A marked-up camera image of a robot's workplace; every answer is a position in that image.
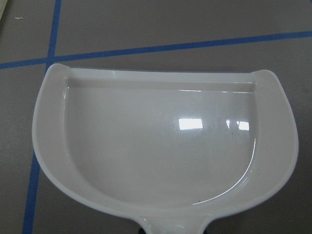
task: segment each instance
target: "blue line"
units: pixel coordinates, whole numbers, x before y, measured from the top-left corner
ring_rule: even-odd
[[[194,49],[194,48],[211,47],[211,46],[234,45],[234,44],[254,43],[254,42],[281,40],[281,39],[306,38],[306,37],[312,37],[312,31],[279,33],[279,34],[271,34],[271,35],[255,36],[255,37],[208,40],[208,41],[190,42],[190,43],[182,43],[182,44],[139,47],[139,48],[133,48],[133,49],[111,50],[111,51],[93,52],[93,53],[85,53],[85,54],[76,54],[76,55],[64,55],[64,56],[54,57],[53,61],[60,62],[60,61],[69,61],[69,60],[77,60],[77,59],[94,59],[94,58],[120,56],[120,55],[143,54],[143,53],[152,53],[152,52]]]
[[[40,166],[38,164],[38,161],[34,152],[33,160],[31,163],[31,169],[30,169],[28,193],[27,193],[22,234],[31,234],[32,229],[33,229],[39,172],[40,172]]]
[[[0,63],[0,69],[43,64],[46,62],[47,62],[46,58],[37,58],[37,59],[22,60],[22,61],[15,61],[15,62],[6,62],[6,63]]]
[[[61,0],[56,0],[55,5],[54,5],[53,20],[52,20],[52,26],[51,26],[48,57],[43,59],[46,62],[45,71],[47,71],[48,67],[53,63],[52,58],[55,55],[55,48],[56,48],[58,28],[59,28],[60,6],[61,6]],[[27,193],[27,200],[26,200],[26,206],[25,206],[22,234],[31,234],[33,230],[39,172],[40,172],[40,166],[37,162],[35,153],[33,153],[33,161],[32,161],[30,176],[29,176],[28,193]]]

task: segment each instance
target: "dark gray floor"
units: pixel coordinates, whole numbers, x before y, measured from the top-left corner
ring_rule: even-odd
[[[54,1],[12,0],[0,21],[0,65],[47,56]],[[56,55],[312,30],[312,2],[64,0]],[[161,71],[274,71],[299,134],[297,166],[275,196],[219,219],[208,234],[312,233],[312,37],[62,62]],[[0,69],[0,234],[21,233],[32,113],[45,64]],[[133,221],[83,206],[40,173],[34,234],[136,234]]]

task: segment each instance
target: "gray tabletop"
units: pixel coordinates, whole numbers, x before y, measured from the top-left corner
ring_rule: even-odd
[[[312,233],[312,2],[11,0],[0,21],[0,234],[136,234],[130,220],[59,191],[33,160],[32,115],[46,68],[277,74],[299,156],[288,183],[208,234]]]

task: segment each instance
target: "white dish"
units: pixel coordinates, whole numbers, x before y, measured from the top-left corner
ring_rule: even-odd
[[[33,144],[73,199],[147,234],[202,234],[290,177],[298,136],[274,73],[176,73],[52,65]]]

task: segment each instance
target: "glossy white surface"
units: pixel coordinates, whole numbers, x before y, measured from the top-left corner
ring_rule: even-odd
[[[162,73],[55,64],[36,102],[38,161],[63,192],[151,234],[202,233],[291,175],[298,150],[270,71]]]

